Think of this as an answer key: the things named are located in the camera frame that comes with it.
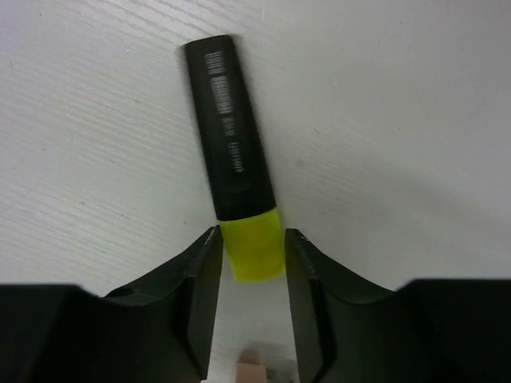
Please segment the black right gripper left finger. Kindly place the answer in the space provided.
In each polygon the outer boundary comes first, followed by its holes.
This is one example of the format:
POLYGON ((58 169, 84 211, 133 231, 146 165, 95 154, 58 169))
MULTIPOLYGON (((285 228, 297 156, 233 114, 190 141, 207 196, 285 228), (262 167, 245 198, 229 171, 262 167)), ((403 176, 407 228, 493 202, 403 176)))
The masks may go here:
POLYGON ((1 288, 4 382, 199 382, 222 269, 218 227, 100 297, 75 285, 1 288))

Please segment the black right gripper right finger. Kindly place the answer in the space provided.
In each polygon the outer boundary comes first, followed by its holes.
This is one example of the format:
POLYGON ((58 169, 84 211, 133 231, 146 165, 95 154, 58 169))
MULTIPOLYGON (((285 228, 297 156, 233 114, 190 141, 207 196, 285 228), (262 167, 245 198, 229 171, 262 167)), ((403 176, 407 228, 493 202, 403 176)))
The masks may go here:
POLYGON ((302 382, 507 382, 510 283, 415 279, 383 288, 285 235, 302 382))

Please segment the pink mini stapler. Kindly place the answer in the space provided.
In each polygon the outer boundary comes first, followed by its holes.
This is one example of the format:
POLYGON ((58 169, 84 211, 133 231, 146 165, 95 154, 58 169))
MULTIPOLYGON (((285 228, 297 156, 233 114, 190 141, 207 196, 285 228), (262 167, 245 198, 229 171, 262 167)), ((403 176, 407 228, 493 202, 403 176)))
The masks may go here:
POLYGON ((256 350, 246 349, 239 356, 235 383, 267 383, 267 369, 256 350))

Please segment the yellow black highlighter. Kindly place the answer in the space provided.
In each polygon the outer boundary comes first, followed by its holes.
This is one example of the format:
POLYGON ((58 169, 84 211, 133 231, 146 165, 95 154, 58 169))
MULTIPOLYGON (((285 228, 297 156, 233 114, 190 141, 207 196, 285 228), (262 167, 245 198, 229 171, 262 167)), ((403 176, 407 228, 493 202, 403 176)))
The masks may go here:
POLYGON ((217 221, 238 282, 285 270, 283 232, 244 66, 232 35, 184 45, 196 127, 217 221))

